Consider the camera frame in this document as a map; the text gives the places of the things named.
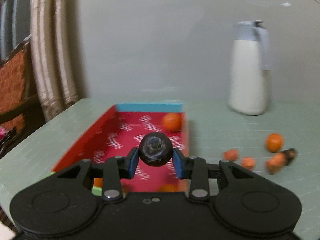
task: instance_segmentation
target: table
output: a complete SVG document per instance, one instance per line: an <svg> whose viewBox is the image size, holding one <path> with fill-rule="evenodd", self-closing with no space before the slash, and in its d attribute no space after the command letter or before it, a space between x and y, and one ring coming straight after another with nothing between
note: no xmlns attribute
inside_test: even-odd
<svg viewBox="0 0 320 240"><path fill-rule="evenodd" d="M9 215L12 197L46 177L53 164L72 143L114 102L82 99L30 135L0 160L0 203ZM295 233L302 239L320 237L320 106L275 103L260 116L244 116L229 110L225 101L186 102L189 120L189 153L218 163L221 153L237 148L240 156L252 156L254 172L293 191L303 210ZM296 148L297 159L275 175L264 167L271 156L264 139L271 132L284 136L284 149ZM218 193L210 179L211 195Z"/></svg>

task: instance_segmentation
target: beige curtain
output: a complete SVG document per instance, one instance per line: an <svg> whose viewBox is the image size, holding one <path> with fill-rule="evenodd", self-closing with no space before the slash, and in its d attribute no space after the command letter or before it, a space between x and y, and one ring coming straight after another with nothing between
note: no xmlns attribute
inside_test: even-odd
<svg viewBox="0 0 320 240"><path fill-rule="evenodd" d="M51 120L77 102L66 34L66 0L31 0L31 50L44 116Z"/></svg>

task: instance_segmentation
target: wall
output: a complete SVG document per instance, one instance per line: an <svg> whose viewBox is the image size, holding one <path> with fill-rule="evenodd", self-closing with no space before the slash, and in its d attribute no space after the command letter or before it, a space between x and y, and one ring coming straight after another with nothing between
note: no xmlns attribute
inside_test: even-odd
<svg viewBox="0 0 320 240"><path fill-rule="evenodd" d="M273 98L320 100L319 0L68 0L80 94L226 98L233 25L263 20Z"/></svg>

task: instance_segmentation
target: white thermos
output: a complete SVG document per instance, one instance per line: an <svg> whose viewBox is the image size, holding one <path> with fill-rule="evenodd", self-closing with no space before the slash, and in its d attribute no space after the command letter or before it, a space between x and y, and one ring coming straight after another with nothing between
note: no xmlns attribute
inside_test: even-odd
<svg viewBox="0 0 320 240"><path fill-rule="evenodd" d="M266 111L268 103L268 31L262 21L238 22L231 61L229 106L247 115Z"/></svg>

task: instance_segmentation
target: box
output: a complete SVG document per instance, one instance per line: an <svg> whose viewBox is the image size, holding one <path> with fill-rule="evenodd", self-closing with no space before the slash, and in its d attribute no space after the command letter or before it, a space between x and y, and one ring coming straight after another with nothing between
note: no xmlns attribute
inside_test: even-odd
<svg viewBox="0 0 320 240"><path fill-rule="evenodd" d="M133 147L138 147L145 134L162 132L188 156L188 125L182 104L171 103L126 103L116 104L108 109L82 136L71 146L52 168L57 172L85 158L94 163L121 155L126 156ZM163 129L162 117L167 113L180 113L182 130L172 133ZM186 182L180 181L175 174L172 160L161 167L150 167L139 160L133 179L122 179L123 191L156 192L164 185L174 185L179 191L186 190ZM96 195L101 189L93 187Z"/></svg>

